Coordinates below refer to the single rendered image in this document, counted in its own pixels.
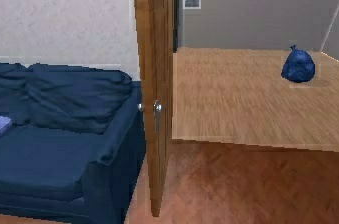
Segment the dark blue sofa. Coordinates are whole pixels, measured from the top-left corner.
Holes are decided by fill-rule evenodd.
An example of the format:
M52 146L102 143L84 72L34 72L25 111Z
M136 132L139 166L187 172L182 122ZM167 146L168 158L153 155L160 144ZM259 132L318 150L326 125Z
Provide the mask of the dark blue sofa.
M0 214L124 224L146 143L141 84L120 70L0 63Z

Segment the brown wooden room door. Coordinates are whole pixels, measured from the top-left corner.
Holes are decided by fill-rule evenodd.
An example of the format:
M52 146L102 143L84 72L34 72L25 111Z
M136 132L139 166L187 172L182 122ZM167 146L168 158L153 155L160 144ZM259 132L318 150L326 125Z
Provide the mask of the brown wooden room door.
M134 0L151 214L161 212L172 140L174 0ZM162 105L159 131L154 102Z

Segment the blue tied garbage bag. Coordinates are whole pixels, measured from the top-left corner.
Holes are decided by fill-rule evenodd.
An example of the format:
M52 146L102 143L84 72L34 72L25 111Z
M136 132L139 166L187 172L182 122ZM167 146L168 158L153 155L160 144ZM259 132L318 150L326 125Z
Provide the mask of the blue tied garbage bag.
M315 76L315 63L311 55L296 45L291 45L290 49L282 66L281 77L293 83L309 82Z

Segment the framed wall picture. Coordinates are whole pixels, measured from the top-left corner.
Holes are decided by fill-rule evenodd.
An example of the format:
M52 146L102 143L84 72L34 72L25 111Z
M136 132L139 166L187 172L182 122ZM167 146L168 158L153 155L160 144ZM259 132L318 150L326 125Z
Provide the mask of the framed wall picture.
M201 0L183 0L184 9L200 9Z

